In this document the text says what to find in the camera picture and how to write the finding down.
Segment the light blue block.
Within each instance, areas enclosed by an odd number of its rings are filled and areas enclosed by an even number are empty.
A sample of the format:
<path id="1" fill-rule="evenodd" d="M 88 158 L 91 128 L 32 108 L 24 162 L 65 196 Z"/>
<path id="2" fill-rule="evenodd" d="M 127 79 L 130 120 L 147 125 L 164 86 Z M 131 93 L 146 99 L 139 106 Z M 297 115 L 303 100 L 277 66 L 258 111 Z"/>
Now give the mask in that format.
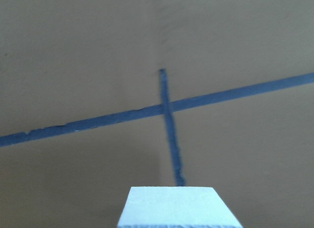
<path id="1" fill-rule="evenodd" d="M 212 187 L 131 187 L 119 228 L 240 228 Z"/>

